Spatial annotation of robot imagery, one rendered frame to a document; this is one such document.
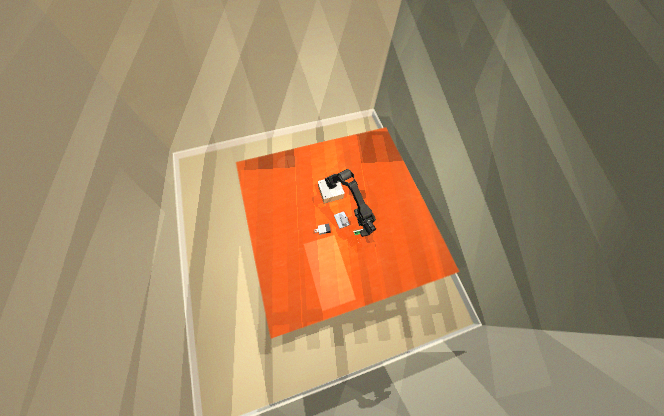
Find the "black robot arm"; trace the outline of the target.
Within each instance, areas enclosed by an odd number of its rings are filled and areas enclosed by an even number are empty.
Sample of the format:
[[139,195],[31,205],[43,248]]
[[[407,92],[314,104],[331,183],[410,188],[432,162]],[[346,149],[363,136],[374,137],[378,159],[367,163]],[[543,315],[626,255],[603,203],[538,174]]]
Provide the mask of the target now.
[[[350,178],[353,178],[354,180],[349,183],[346,182],[346,180]],[[374,232],[376,230],[376,227],[373,224],[376,221],[375,215],[369,206],[365,204],[361,192],[358,188],[358,183],[354,178],[353,172],[349,169],[346,169],[338,174],[334,173],[324,179],[329,189],[337,187],[337,183],[341,182],[342,185],[347,186],[351,190],[355,202],[358,206],[357,213],[359,216],[359,222],[362,223],[368,234]]]

